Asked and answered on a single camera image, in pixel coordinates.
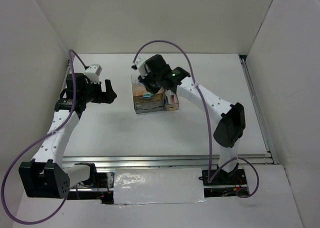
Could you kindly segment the blue transparent case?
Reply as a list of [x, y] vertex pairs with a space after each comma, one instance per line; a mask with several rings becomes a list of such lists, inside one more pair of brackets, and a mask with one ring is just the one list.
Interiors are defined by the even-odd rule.
[[151, 99], [154, 95], [150, 94], [150, 93], [144, 93], [142, 95], [140, 95], [141, 99]]

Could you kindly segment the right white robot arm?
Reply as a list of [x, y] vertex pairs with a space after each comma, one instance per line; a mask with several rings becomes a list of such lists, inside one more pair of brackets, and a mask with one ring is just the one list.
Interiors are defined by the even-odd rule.
[[164, 58], [156, 54], [148, 59], [136, 58], [132, 69], [139, 72], [138, 81], [150, 93], [160, 89], [172, 91], [203, 110], [208, 121], [215, 123], [209, 132], [220, 148], [218, 178], [230, 184], [236, 177], [238, 140], [246, 127], [245, 109], [239, 102], [232, 104], [195, 82], [194, 77], [181, 67], [171, 69]]

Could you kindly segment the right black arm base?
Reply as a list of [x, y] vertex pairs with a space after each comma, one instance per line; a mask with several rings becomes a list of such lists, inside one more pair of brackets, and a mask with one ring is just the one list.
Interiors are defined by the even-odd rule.
[[202, 170], [202, 175], [198, 178], [203, 182], [204, 186], [211, 187], [226, 187], [226, 186], [240, 186], [245, 187], [247, 185], [247, 179], [244, 169], [236, 168], [230, 174], [221, 170], [211, 182], [208, 182], [209, 173], [208, 170]]

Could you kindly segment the orange transparent case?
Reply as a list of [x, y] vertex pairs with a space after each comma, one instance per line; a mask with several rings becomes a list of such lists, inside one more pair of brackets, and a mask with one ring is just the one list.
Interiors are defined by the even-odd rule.
[[138, 93], [138, 96], [143, 96], [143, 95], [145, 95], [146, 93], [147, 93], [146, 91], [139, 92], [139, 93]]

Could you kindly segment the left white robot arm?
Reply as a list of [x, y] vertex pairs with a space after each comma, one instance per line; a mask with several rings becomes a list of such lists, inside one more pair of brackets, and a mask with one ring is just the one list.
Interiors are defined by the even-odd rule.
[[80, 162], [62, 168], [62, 160], [71, 134], [79, 123], [87, 104], [111, 104], [117, 95], [111, 81], [93, 82], [85, 73], [68, 74], [66, 86], [54, 107], [52, 124], [39, 150], [29, 162], [22, 162], [18, 172], [28, 197], [64, 199], [79, 183], [92, 188], [99, 176], [93, 163]]

